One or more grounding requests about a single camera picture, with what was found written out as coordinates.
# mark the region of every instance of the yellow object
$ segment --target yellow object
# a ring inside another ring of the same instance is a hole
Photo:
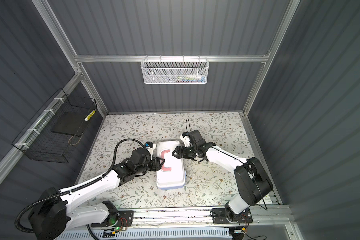
[[[96,113],[96,109],[93,110],[86,118],[84,118],[84,120],[88,121],[95,113]]]

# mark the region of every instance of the floral tablecloth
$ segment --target floral tablecloth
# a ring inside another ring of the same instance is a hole
[[[140,142],[179,140],[189,118],[192,130],[198,129],[206,142],[216,142],[222,149],[237,156],[250,158],[253,151],[238,113],[177,113],[108,115],[79,183],[105,172],[112,163],[113,150],[124,138]],[[134,142],[120,144],[116,163],[130,157]],[[156,172],[99,194],[85,205],[111,200],[117,208],[183,207],[224,205],[238,191],[233,173],[211,162],[184,160],[187,181],[184,187],[161,190],[156,186]]]

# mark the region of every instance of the gray wall panel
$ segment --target gray wall panel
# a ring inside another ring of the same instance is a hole
[[[74,89],[72,95],[89,97],[82,84]],[[91,117],[88,128],[68,164],[32,161],[26,156],[19,160],[0,185],[0,233],[8,233],[5,238],[36,239],[34,234],[22,233],[14,228],[16,215],[26,205],[37,200],[44,190],[50,187],[61,189],[75,183],[101,122],[102,117],[98,112]],[[26,218],[23,219],[22,224],[29,226]]]
[[[73,76],[31,1],[0,1],[0,161],[39,108]]]
[[[249,118],[305,238],[359,239],[360,0],[300,3]]]
[[[261,55],[288,0],[54,0],[79,55]]]
[[[145,84],[139,63],[84,63],[110,112],[242,111],[261,63],[210,63],[206,84]]]

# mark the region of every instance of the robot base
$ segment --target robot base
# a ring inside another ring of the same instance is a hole
[[[226,218],[224,208],[212,209],[212,219],[214,224],[227,224],[227,223],[240,223],[241,226],[245,226],[246,223],[252,223],[252,214],[249,208],[240,213],[239,222],[230,222]]]
[[[127,220],[127,224],[125,224],[125,220],[123,219],[123,227],[130,227],[132,226],[133,220],[133,213],[134,211],[119,211],[120,217],[118,219],[117,224],[114,227],[121,227],[121,219],[124,218]],[[105,223],[92,223],[91,227],[107,227]]]

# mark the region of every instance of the white vent grille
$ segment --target white vent grille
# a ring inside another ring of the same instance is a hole
[[[232,239],[229,236],[229,229],[222,227],[183,227],[183,228],[139,228],[127,229],[127,231],[116,233],[114,237],[102,237],[104,230],[92,230],[99,239],[147,239],[147,238],[222,238]],[[69,230],[63,232],[58,240],[93,240],[87,230]]]
[[[144,83],[146,84],[205,84],[209,62],[182,61],[162,62],[141,60]]]

